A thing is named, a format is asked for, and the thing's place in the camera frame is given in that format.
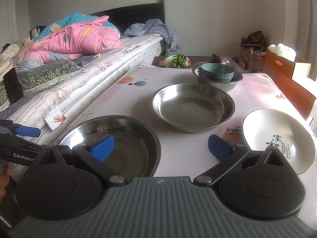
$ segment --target curtain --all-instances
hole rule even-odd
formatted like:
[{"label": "curtain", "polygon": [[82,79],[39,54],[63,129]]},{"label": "curtain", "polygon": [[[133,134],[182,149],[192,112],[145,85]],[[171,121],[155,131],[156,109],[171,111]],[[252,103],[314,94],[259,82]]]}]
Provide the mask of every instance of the curtain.
[{"label": "curtain", "polygon": [[317,78],[317,0],[300,0],[297,55],[312,64],[309,76]]}]

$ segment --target white plate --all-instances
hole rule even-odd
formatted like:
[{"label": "white plate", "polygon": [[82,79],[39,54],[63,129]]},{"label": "white plate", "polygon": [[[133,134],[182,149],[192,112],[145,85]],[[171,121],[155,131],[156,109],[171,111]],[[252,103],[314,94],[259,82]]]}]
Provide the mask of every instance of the white plate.
[{"label": "white plate", "polygon": [[243,135],[252,150],[277,146],[297,174],[308,170],[315,159],[315,145],[308,131],[293,117],[272,109],[249,113]]}]

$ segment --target headboard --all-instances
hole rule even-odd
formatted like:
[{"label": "headboard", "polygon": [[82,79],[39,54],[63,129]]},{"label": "headboard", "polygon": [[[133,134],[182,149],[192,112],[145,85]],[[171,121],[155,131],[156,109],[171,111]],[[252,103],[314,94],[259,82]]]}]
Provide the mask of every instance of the headboard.
[{"label": "headboard", "polygon": [[125,30],[134,23],[145,23],[150,19],[160,19],[165,24],[164,0],[160,3],[147,3],[115,8],[107,11],[96,12],[93,16],[109,16],[113,23],[123,35]]}]

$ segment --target pink blanket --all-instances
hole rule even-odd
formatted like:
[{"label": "pink blanket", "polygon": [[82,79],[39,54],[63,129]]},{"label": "pink blanket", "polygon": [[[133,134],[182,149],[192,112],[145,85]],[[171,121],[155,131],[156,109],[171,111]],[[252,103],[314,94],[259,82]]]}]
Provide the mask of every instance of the pink blanket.
[{"label": "pink blanket", "polygon": [[112,27],[102,26],[108,18],[102,16],[74,23],[39,39],[25,50],[23,61],[37,59],[43,64],[49,63],[51,58],[45,51],[66,54],[70,59],[75,59],[83,54],[98,54],[120,47],[120,33]]}]

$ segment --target white door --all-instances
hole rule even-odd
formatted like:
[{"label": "white door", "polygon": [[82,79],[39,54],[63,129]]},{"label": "white door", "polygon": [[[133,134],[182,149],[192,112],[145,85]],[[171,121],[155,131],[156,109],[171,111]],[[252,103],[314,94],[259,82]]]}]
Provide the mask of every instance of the white door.
[{"label": "white door", "polygon": [[0,0],[0,52],[6,43],[17,40],[15,0]]}]

